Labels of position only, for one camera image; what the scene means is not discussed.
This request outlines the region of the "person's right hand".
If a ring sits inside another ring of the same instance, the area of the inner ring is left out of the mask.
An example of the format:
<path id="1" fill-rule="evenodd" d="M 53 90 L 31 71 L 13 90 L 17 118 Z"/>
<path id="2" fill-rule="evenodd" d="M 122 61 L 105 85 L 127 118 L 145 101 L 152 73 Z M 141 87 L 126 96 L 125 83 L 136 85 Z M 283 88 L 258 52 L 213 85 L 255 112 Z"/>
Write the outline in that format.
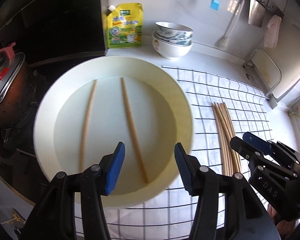
<path id="1" fill-rule="evenodd" d="M 290 222 L 282 220 L 277 211 L 270 204 L 267 206 L 267 212 L 273 220 L 281 239 L 287 239 L 300 223 L 300 219 L 295 219 Z"/>

